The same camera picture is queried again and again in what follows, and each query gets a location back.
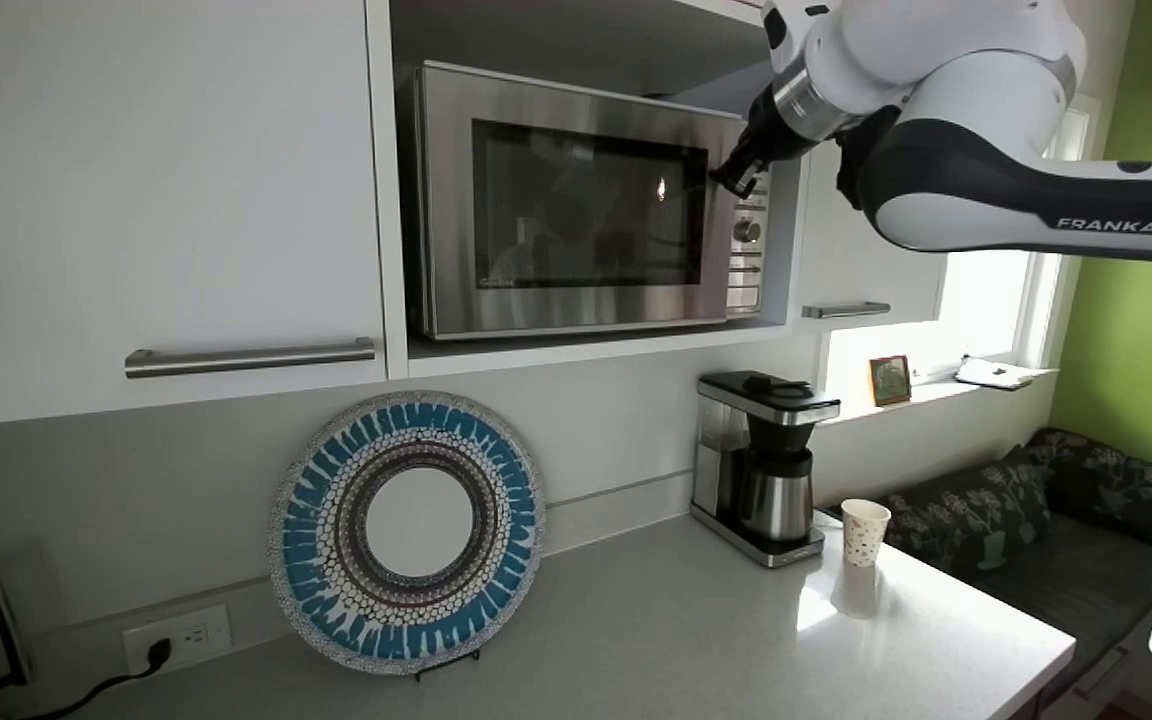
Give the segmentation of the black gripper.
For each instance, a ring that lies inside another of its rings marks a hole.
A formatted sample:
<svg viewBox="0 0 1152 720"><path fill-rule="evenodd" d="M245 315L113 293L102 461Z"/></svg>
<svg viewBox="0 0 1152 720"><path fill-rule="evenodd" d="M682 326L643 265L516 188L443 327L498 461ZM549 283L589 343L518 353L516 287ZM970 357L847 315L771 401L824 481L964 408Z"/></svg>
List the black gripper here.
<svg viewBox="0 0 1152 720"><path fill-rule="evenodd" d="M808 120L798 114L796 84L769 84L753 103L742 132L727 160L710 173L732 196L746 196L754 188L754 173L777 160L796 160L815 146Z"/></svg>

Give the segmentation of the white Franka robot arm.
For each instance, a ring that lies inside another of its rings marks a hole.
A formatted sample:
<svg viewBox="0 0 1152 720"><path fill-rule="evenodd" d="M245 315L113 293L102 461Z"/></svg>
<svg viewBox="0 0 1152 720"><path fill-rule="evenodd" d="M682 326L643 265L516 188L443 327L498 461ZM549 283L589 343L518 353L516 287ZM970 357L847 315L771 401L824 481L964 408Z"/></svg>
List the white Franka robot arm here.
<svg viewBox="0 0 1152 720"><path fill-rule="evenodd" d="M769 0L777 80L715 181L834 139L839 196L907 253L1152 260L1152 160L1047 160L1089 44L1065 0Z"/></svg>

